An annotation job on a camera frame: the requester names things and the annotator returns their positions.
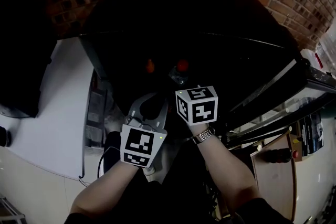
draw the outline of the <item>black monitor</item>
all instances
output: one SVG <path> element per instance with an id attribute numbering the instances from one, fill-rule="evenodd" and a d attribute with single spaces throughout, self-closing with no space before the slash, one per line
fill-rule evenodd
<path id="1" fill-rule="evenodd" d="M 41 0 L 0 0 L 0 7 L 0 114 L 36 117 L 56 35 Z"/>

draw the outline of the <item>hand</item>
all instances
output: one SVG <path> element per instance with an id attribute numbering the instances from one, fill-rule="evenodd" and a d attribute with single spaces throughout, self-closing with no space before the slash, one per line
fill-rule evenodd
<path id="1" fill-rule="evenodd" d="M 189 129 L 192 132 L 193 136 L 199 135 L 200 133 L 202 133 L 208 128 L 209 128 L 209 124 L 207 123 L 202 123 L 202 124 L 192 125 L 192 126 L 189 125 Z"/>

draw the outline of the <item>black sleeve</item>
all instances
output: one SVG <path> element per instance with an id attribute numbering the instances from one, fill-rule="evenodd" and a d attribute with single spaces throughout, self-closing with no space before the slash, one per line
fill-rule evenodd
<path id="1" fill-rule="evenodd" d="M 68 215 L 64 224 L 93 224 L 93 221 L 88 216 L 80 213 L 72 213 Z"/>
<path id="2" fill-rule="evenodd" d="M 290 220 L 271 208 L 271 206 L 261 198 L 248 201 L 237 210 L 237 214 L 241 216 L 245 224 L 292 224 Z"/>

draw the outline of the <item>small black object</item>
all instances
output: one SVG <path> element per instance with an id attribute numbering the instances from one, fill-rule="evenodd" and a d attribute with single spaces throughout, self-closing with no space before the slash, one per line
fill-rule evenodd
<path id="1" fill-rule="evenodd" d="M 141 139 L 143 138 L 143 135 L 149 137 L 148 142 L 142 143 Z M 137 129 L 131 129 L 130 134 L 128 136 L 125 150 L 134 151 L 134 152 L 140 152 L 143 154 L 152 154 L 152 147 L 153 147 L 153 141 L 154 141 L 154 134 L 147 132 L 145 130 L 137 130 Z"/>
<path id="2" fill-rule="evenodd" d="M 12 142 L 12 136 L 5 128 L 0 127 L 0 146 L 9 147 Z"/>
<path id="3" fill-rule="evenodd" d="M 309 67 L 311 66 L 310 61 L 309 61 L 308 59 L 306 59 L 306 58 L 303 59 L 303 63 L 304 63 L 304 65 L 305 65 L 307 68 L 309 68 Z"/>
<path id="4" fill-rule="evenodd" d="M 281 148 L 265 152 L 265 161 L 270 163 L 287 163 L 292 159 L 292 150 Z"/>

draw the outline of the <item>red button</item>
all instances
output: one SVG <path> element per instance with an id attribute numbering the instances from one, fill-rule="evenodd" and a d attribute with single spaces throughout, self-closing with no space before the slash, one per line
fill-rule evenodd
<path id="1" fill-rule="evenodd" d="M 153 63 L 152 59 L 148 59 L 146 64 L 147 73 L 153 73 L 155 70 L 155 64 Z"/>
<path id="2" fill-rule="evenodd" d="M 177 66 L 176 66 L 178 72 L 185 72 L 188 70 L 188 67 L 189 67 L 189 63 L 187 60 L 178 61 Z"/>
<path id="3" fill-rule="evenodd" d="M 293 158 L 296 159 L 299 157 L 299 153 L 297 151 L 293 151 Z"/>

